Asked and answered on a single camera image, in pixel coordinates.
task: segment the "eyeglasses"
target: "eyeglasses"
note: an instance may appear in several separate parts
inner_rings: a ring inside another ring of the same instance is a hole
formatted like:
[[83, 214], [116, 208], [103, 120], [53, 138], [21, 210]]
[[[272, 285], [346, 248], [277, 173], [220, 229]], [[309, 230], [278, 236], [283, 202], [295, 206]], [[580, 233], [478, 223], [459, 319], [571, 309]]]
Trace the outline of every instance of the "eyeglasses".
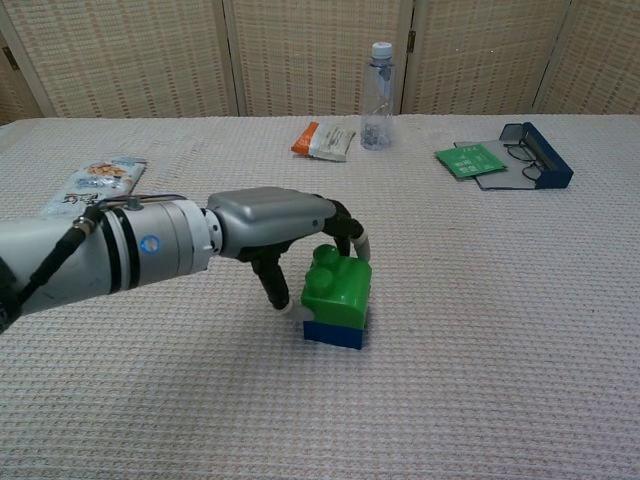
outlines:
[[540, 162], [538, 156], [529, 148], [524, 137], [518, 140], [518, 143], [505, 143], [504, 146], [507, 147], [507, 153], [511, 157], [528, 163], [528, 165], [522, 169], [522, 175], [533, 182], [540, 178], [540, 174], [545, 168], [544, 164]]

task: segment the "table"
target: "table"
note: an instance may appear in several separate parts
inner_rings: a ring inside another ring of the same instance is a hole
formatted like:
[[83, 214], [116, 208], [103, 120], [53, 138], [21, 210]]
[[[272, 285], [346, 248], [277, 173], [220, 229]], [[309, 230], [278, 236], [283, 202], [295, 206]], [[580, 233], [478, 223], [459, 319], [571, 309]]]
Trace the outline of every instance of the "table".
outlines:
[[[292, 156], [309, 120], [8, 127], [2, 220], [87, 161], [138, 155], [138, 193], [342, 200], [374, 278], [362, 351], [305, 342], [225, 259], [23, 317], [0, 336], [0, 477], [639, 478], [640, 117], [402, 116], [392, 149], [356, 136], [346, 164]], [[433, 158], [526, 120], [575, 170], [568, 189], [483, 192]], [[293, 294], [325, 239], [283, 258]]]

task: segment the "stacked blocks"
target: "stacked blocks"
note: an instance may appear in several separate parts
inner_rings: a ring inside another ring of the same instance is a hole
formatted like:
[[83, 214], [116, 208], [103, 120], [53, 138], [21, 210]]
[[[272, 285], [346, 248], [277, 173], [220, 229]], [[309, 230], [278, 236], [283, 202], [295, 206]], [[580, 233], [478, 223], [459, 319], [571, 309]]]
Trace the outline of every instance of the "stacked blocks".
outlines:
[[304, 322], [304, 338], [360, 350], [371, 285], [369, 264], [321, 245], [313, 252], [305, 280], [301, 301], [315, 318]]

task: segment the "green card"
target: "green card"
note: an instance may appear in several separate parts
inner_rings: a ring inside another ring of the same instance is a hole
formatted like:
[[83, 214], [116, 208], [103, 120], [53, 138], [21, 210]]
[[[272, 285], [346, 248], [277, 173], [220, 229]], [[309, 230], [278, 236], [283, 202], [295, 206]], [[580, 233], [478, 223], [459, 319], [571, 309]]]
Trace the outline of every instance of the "green card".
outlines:
[[436, 157], [458, 178], [472, 177], [506, 168], [499, 158], [482, 145], [441, 150], [436, 152]]

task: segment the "green toy block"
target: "green toy block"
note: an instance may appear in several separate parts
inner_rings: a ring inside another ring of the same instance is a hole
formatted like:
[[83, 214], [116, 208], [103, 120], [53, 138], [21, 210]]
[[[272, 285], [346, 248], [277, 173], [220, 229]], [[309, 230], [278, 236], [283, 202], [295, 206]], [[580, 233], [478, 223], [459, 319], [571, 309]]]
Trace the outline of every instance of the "green toy block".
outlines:
[[313, 252], [305, 280], [301, 301], [313, 311], [316, 323], [364, 329], [371, 286], [367, 262], [321, 245]]

